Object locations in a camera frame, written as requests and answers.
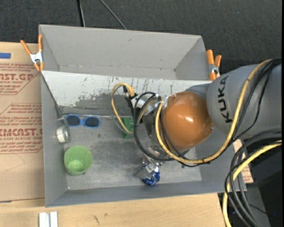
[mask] blue sunglasses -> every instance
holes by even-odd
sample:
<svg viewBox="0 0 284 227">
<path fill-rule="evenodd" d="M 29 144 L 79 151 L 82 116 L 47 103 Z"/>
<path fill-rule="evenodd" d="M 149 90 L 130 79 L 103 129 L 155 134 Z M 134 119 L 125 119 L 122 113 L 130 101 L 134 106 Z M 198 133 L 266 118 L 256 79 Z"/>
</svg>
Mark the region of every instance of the blue sunglasses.
<svg viewBox="0 0 284 227">
<path fill-rule="evenodd" d="M 77 114 L 69 114 L 65 117 L 70 127 L 78 127 L 83 125 L 87 128 L 98 128 L 101 124 L 101 121 L 98 117 L 95 116 L 86 116 L 84 120 L 81 119 L 81 116 Z"/>
</svg>

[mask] orange clamp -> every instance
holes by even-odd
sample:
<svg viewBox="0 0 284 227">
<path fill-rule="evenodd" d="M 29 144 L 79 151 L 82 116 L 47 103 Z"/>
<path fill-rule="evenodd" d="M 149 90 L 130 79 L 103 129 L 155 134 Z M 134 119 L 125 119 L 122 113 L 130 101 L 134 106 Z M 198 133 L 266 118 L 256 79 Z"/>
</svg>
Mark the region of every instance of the orange clamp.
<svg viewBox="0 0 284 227">
<path fill-rule="evenodd" d="M 38 48 L 39 48 L 39 52 L 37 54 L 32 54 L 32 52 L 30 51 L 29 47 L 27 46 L 27 44 L 24 42 L 24 40 L 20 40 L 20 43 L 23 45 L 24 50 L 26 51 L 26 53 L 30 56 L 30 58 L 32 59 L 35 68 L 37 69 L 37 71 L 41 71 L 44 69 L 44 62 L 43 62 L 43 36 L 39 35 L 38 37 Z"/>
</svg>

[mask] green plastic cup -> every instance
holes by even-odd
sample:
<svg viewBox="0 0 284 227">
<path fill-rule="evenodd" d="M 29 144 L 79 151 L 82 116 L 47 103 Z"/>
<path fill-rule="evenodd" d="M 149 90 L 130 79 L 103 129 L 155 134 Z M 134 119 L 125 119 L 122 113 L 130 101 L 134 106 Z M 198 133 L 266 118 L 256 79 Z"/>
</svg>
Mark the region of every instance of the green plastic cup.
<svg viewBox="0 0 284 227">
<path fill-rule="evenodd" d="M 84 174 L 93 161 L 91 152 L 84 146 L 72 146 L 64 154 L 64 165 L 69 175 Z"/>
</svg>

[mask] black cable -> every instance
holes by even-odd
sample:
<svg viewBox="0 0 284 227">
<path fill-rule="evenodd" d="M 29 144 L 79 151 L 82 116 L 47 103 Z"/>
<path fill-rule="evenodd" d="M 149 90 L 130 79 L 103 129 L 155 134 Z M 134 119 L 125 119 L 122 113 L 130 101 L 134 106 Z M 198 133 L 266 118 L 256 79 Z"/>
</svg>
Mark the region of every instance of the black cable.
<svg viewBox="0 0 284 227">
<path fill-rule="evenodd" d="M 80 0 L 76 0 L 76 1 L 77 1 L 77 7 L 78 7 L 78 12 L 79 12 L 81 27 L 85 27 L 85 20 L 84 20 L 84 16 L 83 16 L 83 11 L 82 11 Z"/>
<path fill-rule="evenodd" d="M 265 65 L 263 65 L 262 70 L 261 70 L 260 73 L 256 76 L 255 83 L 253 84 L 253 86 L 252 86 L 252 88 L 251 88 L 251 90 L 250 90 L 250 93 L 249 93 L 249 95 L 248 95 L 248 98 L 247 98 L 247 100 L 245 101 L 245 104 L 244 104 L 244 106 L 243 106 L 243 108 L 242 108 L 242 110 L 241 110 L 242 112 L 241 112 L 241 114 L 240 114 L 240 117 L 239 117 L 238 123 L 237 123 L 237 125 L 236 125 L 236 128 L 235 128 L 235 130 L 234 130 L 234 132 L 233 132 L 233 134 L 232 134 L 233 136 L 235 136 L 235 135 L 237 134 L 238 130 L 240 129 L 240 125 L 241 125 L 242 121 L 244 120 L 245 113 L 246 113 L 246 111 L 247 111 L 247 108 L 248 108 L 249 103 L 250 103 L 250 101 L 251 101 L 251 97 L 252 97 L 252 95 L 253 95 L 253 93 L 254 93 L 254 91 L 255 91 L 257 85 L 259 84 L 259 82 L 261 81 L 261 79 L 262 79 L 267 73 L 271 72 L 271 70 L 273 69 L 273 67 L 275 67 L 275 66 L 277 66 L 277 65 L 279 65 L 279 64 L 281 63 L 281 60 L 282 60 L 281 58 L 274 58 L 274 59 L 271 59 L 271 60 L 268 61 Z M 247 131 L 249 131 L 249 130 L 251 129 L 251 127 L 256 123 L 256 121 L 257 121 L 257 119 L 258 119 L 259 110 L 260 110 L 260 108 L 259 108 L 259 106 L 258 106 L 258 109 L 257 109 L 257 116 L 256 116 L 254 122 L 252 123 L 252 125 L 249 126 L 245 131 L 243 131 L 239 136 L 236 136 L 233 141 L 235 141 L 236 139 L 239 139 L 243 134 L 245 134 Z"/>
<path fill-rule="evenodd" d="M 100 0 L 100 2 L 106 7 L 106 9 L 115 17 L 115 19 L 119 22 L 119 24 L 123 27 L 123 29 L 126 30 L 125 25 L 121 22 L 121 20 L 117 17 L 117 15 L 109 8 L 109 6 L 103 1 Z"/>
<path fill-rule="evenodd" d="M 185 157 L 185 154 L 188 152 L 188 151 L 185 151 L 183 153 L 179 152 L 177 147 L 172 143 L 169 135 L 167 134 L 166 132 L 166 129 L 165 129 L 165 126 L 164 126 L 164 123 L 163 123 L 163 113 L 160 114 L 160 123 L 161 123 L 161 129 L 162 129 L 162 135 L 163 135 L 163 138 L 166 142 L 168 142 L 170 144 L 170 146 L 174 149 L 174 151 L 178 154 L 178 157 L 182 157 L 183 159 L 186 159 L 186 160 L 189 160 L 187 157 Z M 196 164 L 196 165 L 193 165 L 193 166 L 190 166 L 188 164 L 185 164 L 183 162 L 180 162 L 177 160 L 177 162 L 179 162 L 180 164 L 182 164 L 183 166 L 187 166 L 187 167 L 196 167 L 196 166 L 199 166 L 200 164 Z"/>
<path fill-rule="evenodd" d="M 146 100 L 146 102 L 143 104 L 143 106 L 141 107 L 141 109 L 139 110 L 139 113 L 138 115 L 136 115 L 136 112 L 137 112 L 137 105 L 138 105 L 138 102 L 139 100 L 147 95 L 147 94 L 151 94 L 151 96 Z M 133 107 L 133 123 L 134 123 L 134 130 L 133 130 L 133 136 L 134 136 L 134 139 L 139 147 L 139 149 L 147 156 L 149 156 L 150 158 L 152 159 L 155 159 L 155 160 L 158 160 L 158 161 L 172 161 L 174 160 L 173 158 L 160 158 L 160 157 L 156 157 L 154 155 L 152 155 L 151 153 L 149 153 L 142 145 L 140 139 L 139 139 L 139 135 L 138 135 L 138 131 L 137 131 L 137 128 L 139 127 L 139 123 L 138 123 L 138 119 L 140 118 L 141 116 L 141 113 L 144 111 L 146 105 L 156 96 L 155 93 L 153 92 L 144 92 L 142 93 L 141 95 L 139 95 L 139 97 L 136 99 L 136 102 L 135 102 L 135 105 Z"/>
<path fill-rule="evenodd" d="M 249 154 L 249 156 L 247 158 L 245 158 L 244 160 L 242 160 L 243 158 L 243 153 L 246 150 L 246 148 L 248 146 L 250 146 L 251 144 L 255 143 L 255 142 L 259 142 L 262 139 L 275 139 L 275 138 L 280 138 L 282 137 L 282 134 L 279 132 L 279 130 L 270 130 L 270 131 L 266 131 L 265 133 L 261 133 L 256 135 L 254 138 L 251 138 L 249 140 L 247 140 L 245 142 L 245 144 L 235 153 L 232 161 L 231 161 L 231 170 L 229 171 L 225 182 L 224 182 L 224 188 L 225 188 L 225 192 L 228 195 L 228 197 L 230 197 L 229 192 L 227 191 L 227 181 L 228 178 L 230 179 L 230 186 L 232 189 L 232 193 L 233 196 L 235 197 L 236 200 L 236 204 L 239 206 L 239 208 L 241 209 L 241 211 L 243 212 L 245 218 L 245 221 L 250 221 L 254 226 L 258 226 L 258 224 L 256 223 L 255 219 L 252 217 L 252 211 L 250 208 L 248 208 L 247 210 L 244 208 L 244 206 L 241 203 L 241 200 L 238 198 L 236 191 L 234 191 L 234 181 L 233 181 L 233 172 L 235 171 L 235 169 L 241 165 L 249 156 L 251 156 L 253 153 Z M 249 206 L 249 203 L 247 202 L 247 199 L 242 199 L 244 205 Z"/>
</svg>

